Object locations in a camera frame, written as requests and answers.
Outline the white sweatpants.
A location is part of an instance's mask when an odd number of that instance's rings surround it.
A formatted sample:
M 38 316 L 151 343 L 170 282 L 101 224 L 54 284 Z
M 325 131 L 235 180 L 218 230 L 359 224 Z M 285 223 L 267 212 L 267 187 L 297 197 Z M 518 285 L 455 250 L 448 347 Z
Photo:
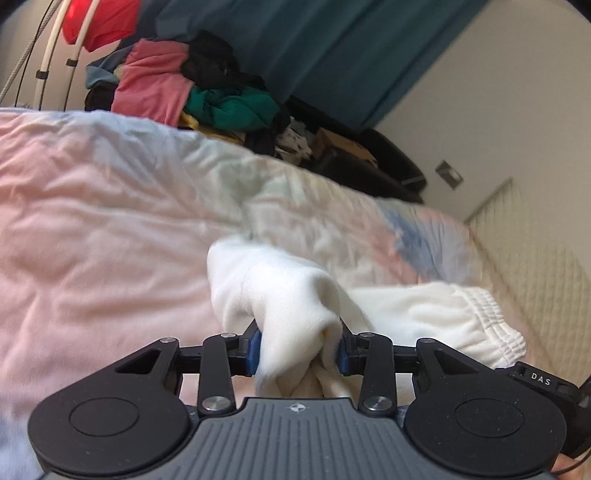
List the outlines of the white sweatpants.
M 526 341 L 493 295 L 444 282 L 346 290 L 315 262 L 268 245 L 225 239 L 207 254 L 211 304 L 226 332 L 262 332 L 259 397 L 356 399 L 361 383 L 339 373 L 342 333 L 373 332 L 413 346 L 434 338 L 491 368 L 514 365 Z

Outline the white clothes rack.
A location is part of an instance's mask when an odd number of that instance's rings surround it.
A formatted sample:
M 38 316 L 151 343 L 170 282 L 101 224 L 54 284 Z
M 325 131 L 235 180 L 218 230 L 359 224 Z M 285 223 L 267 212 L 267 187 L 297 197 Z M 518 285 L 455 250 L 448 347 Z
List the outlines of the white clothes rack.
M 82 24 L 77 34 L 76 41 L 73 46 L 73 53 L 66 59 L 64 68 L 66 71 L 65 93 L 63 94 L 62 110 L 67 109 L 69 95 L 73 86 L 74 76 L 78 66 L 79 58 L 81 55 L 84 40 L 86 39 L 88 30 L 95 17 L 96 11 L 100 5 L 100 0 L 92 0 L 89 7 L 84 14 Z M 32 107 L 35 110 L 41 111 L 45 98 L 45 92 L 47 89 L 47 83 L 50 76 L 50 67 L 56 51 L 58 37 L 62 31 L 62 26 L 68 13 L 71 1 L 59 1 L 59 7 L 57 8 L 56 19 L 52 25 L 51 32 L 48 37 L 46 48 L 40 63 L 40 67 L 35 74 L 36 83 L 33 96 Z

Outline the quilted cream headboard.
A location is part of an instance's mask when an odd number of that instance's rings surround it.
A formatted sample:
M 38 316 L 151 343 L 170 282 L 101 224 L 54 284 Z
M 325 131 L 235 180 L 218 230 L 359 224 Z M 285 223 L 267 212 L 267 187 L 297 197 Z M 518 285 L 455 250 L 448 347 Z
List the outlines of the quilted cream headboard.
M 495 294 L 513 308 L 528 361 L 575 384 L 590 374 L 590 279 L 506 180 L 467 219 Z

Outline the pink pastel bed duvet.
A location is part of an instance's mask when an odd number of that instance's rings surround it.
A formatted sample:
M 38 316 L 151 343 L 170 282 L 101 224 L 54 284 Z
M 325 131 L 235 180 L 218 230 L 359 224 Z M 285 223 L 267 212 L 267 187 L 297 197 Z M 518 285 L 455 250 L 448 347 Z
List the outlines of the pink pastel bed duvet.
M 109 112 L 1 113 L 1 475 L 55 391 L 161 337 L 218 331 L 206 256 L 273 245 L 346 288 L 482 284 L 469 230 L 197 132 Z

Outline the black suitcase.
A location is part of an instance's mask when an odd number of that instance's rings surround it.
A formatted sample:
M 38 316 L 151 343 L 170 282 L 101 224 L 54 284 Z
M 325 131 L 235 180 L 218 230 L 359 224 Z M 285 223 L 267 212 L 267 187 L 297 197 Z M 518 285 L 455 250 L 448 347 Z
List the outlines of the black suitcase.
M 383 134 L 349 129 L 294 96 L 286 107 L 311 133 L 311 157 L 301 161 L 301 168 L 373 197 L 423 202 L 425 174 Z

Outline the green garment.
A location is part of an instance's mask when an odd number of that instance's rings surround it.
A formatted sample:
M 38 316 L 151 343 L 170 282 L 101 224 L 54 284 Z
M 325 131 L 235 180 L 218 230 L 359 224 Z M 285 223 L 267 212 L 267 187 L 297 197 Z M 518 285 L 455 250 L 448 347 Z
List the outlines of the green garment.
M 200 124 L 246 133 L 269 129 L 281 109 L 269 92 L 249 86 L 202 90 L 194 85 L 183 111 Z

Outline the pink garment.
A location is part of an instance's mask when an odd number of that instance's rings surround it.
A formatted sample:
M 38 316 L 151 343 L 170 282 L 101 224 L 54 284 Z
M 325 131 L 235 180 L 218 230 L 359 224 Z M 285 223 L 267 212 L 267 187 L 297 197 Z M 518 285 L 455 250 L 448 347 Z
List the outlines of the pink garment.
M 141 39 L 128 54 L 110 111 L 176 127 L 193 83 L 180 70 L 188 45 Z

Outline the black garment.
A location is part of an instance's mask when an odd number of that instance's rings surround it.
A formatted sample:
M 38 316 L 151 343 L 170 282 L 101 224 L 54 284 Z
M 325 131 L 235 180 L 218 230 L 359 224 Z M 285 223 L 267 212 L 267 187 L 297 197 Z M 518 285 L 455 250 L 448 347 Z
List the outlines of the black garment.
M 200 30 L 188 44 L 188 56 L 180 72 L 201 90 L 250 87 L 266 91 L 263 78 L 240 70 L 228 42 L 206 30 Z

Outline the teal curtain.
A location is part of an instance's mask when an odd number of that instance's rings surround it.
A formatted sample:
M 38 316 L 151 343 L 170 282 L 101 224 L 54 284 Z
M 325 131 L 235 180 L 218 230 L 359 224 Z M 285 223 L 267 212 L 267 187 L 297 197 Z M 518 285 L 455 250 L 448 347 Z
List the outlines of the teal curtain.
M 376 126 L 485 7 L 483 1 L 144 1 L 136 34 L 235 50 L 271 94 L 354 130 Z

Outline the red garment on rack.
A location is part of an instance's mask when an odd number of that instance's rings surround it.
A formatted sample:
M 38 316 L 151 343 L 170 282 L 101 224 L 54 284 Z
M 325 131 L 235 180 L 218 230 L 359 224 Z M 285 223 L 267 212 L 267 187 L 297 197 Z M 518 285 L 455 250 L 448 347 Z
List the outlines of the red garment on rack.
M 76 42 L 90 4 L 90 0 L 70 2 L 62 24 L 62 34 L 67 44 Z M 101 0 L 86 31 L 83 47 L 93 52 L 132 35 L 140 4 L 140 0 Z

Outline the wall socket plate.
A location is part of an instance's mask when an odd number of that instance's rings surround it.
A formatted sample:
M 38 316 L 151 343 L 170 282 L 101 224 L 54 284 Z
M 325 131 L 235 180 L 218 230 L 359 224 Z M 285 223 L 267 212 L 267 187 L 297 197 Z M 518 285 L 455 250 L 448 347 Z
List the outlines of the wall socket plate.
M 437 166 L 436 173 L 452 190 L 464 182 L 463 176 L 445 160 Z

